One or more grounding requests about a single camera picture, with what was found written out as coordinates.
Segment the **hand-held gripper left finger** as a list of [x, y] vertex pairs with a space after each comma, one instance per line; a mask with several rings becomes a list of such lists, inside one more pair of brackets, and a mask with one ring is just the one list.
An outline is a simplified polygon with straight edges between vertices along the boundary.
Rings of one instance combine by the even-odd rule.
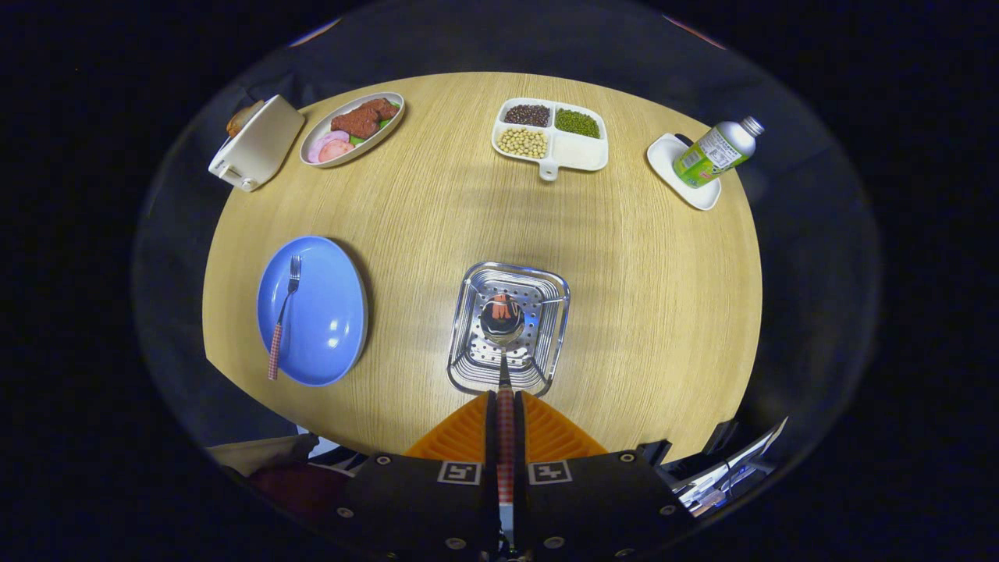
[[489, 559], [500, 546], [496, 392], [459, 420], [474, 460], [371, 455], [332, 508], [332, 536], [364, 559]]

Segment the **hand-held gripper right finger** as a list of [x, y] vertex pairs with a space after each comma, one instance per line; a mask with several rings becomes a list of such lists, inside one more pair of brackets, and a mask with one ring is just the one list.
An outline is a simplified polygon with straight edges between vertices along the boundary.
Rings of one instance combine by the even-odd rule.
[[636, 450], [528, 458], [532, 411], [514, 398], [514, 552], [521, 559], [652, 559], [695, 530], [695, 516]]

